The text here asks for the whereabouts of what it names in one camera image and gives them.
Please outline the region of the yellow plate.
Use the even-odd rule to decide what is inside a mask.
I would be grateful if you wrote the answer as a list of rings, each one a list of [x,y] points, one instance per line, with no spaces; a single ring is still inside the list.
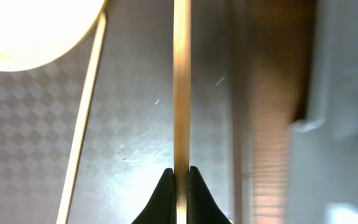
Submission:
[[[0,72],[48,64],[78,44],[106,0],[0,0]]]

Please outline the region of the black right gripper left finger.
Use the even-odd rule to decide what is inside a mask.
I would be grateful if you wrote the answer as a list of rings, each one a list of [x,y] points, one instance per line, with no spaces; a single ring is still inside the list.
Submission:
[[[164,170],[147,205],[132,224],[175,224],[176,182],[172,168]]]

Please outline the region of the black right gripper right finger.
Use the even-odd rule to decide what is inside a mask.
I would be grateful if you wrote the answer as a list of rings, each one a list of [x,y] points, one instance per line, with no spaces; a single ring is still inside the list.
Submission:
[[[189,169],[187,201],[187,224],[231,224],[195,166]]]

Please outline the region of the wooden chopstick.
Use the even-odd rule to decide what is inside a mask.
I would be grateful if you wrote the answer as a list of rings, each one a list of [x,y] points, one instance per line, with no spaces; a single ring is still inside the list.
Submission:
[[[191,0],[174,0],[173,133],[176,223],[187,223],[191,123]]]
[[[66,224],[70,214],[71,200],[75,188],[83,138],[85,136],[88,122],[88,115],[90,112],[94,84],[98,73],[98,65],[103,48],[103,40],[107,23],[108,19],[106,13],[101,12],[98,18],[98,25],[94,35],[94,42],[91,49],[91,55],[89,58],[85,82],[81,94],[80,105],[78,108],[78,116],[75,123],[75,130],[73,133],[73,140],[71,143],[70,156],[68,160],[67,172],[65,175],[56,224]]]

